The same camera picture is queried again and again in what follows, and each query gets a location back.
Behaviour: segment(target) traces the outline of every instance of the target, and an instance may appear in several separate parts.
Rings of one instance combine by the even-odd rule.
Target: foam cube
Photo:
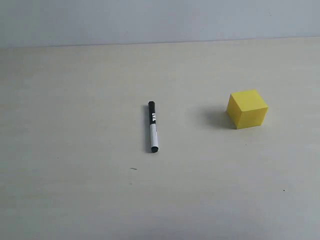
[[[226,109],[236,129],[260,126],[267,111],[268,105],[255,89],[231,93]]]

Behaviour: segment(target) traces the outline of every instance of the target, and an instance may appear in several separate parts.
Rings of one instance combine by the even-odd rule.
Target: white wall
[[[319,0],[3,0],[0,47],[320,36]]]

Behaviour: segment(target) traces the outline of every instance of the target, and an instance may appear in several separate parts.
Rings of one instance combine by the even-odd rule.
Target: white table
[[[1,239],[320,238],[320,38],[15,48],[0,62]],[[269,112],[235,130],[229,95],[247,89]]]

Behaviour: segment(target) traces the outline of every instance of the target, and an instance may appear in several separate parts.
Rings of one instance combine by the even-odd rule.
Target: yellow block
[[[260,126],[265,119],[268,105],[257,90],[231,93],[226,109],[236,129]]]

